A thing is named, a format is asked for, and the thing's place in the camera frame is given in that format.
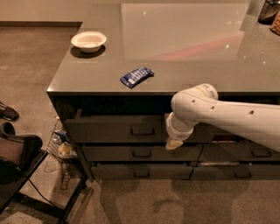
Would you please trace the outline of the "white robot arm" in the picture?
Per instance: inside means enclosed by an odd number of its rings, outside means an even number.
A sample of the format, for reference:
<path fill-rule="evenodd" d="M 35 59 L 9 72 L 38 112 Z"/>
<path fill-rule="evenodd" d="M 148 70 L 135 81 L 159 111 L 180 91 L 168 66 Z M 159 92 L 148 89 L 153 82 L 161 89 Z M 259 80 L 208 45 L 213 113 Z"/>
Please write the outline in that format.
<path fill-rule="evenodd" d="M 180 147 L 198 123 L 207 123 L 255 143 L 280 151 L 280 106 L 220 101 L 216 89 L 200 84 L 177 92 L 165 117 L 166 149 Z"/>

